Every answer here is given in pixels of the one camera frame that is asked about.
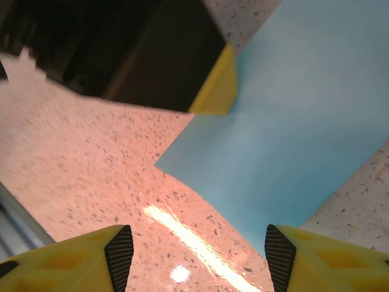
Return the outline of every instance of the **yellow robot part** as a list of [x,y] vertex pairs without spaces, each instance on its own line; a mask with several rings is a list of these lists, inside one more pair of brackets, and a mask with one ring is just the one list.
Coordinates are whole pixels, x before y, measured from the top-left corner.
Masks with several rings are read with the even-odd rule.
[[130,226],[111,226],[7,259],[0,291],[124,292],[133,254]]
[[388,292],[389,255],[289,226],[265,241],[275,292]]
[[235,56],[233,47],[227,44],[194,99],[189,113],[227,114],[237,96]]

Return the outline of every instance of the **black object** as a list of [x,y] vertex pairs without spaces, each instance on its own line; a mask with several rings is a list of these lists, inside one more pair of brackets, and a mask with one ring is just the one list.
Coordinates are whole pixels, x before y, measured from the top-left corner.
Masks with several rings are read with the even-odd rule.
[[115,292],[124,292],[134,255],[131,227],[126,225],[104,248],[105,258]]
[[265,254],[274,292],[286,292],[291,279],[296,247],[274,225],[268,225]]
[[10,260],[9,262],[0,263],[0,278],[11,272],[18,266],[18,262]]
[[0,51],[84,96],[186,112],[225,46],[202,0],[4,1]]
[[7,77],[7,73],[5,72],[5,69],[3,67],[3,65],[1,64],[0,62],[0,81],[1,80],[7,80],[8,77]]

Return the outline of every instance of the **yellow plastic piece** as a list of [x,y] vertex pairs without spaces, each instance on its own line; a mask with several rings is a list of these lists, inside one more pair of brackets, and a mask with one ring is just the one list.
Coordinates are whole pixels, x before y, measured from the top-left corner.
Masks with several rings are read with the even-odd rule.
[[389,255],[289,226],[297,252],[287,292],[388,292]]
[[7,259],[19,265],[0,278],[0,291],[113,292],[104,248],[122,228],[111,226]]
[[227,44],[193,101],[189,113],[227,114],[237,96],[235,56],[233,47]]

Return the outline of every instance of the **light blue paper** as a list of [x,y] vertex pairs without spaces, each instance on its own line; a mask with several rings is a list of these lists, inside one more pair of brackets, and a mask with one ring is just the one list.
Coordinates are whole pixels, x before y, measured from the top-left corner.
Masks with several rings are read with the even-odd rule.
[[284,0],[238,58],[225,117],[196,116],[157,167],[263,256],[389,138],[389,1]]

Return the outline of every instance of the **floor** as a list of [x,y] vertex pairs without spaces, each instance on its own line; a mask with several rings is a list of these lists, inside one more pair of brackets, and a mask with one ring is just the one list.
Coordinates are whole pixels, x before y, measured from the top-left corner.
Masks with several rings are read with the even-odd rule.
[[[238,53],[280,0],[206,1]],[[272,291],[266,262],[153,164],[191,116],[76,97],[3,59],[0,181],[55,240],[130,224],[127,291]],[[303,226],[389,252],[389,143]]]

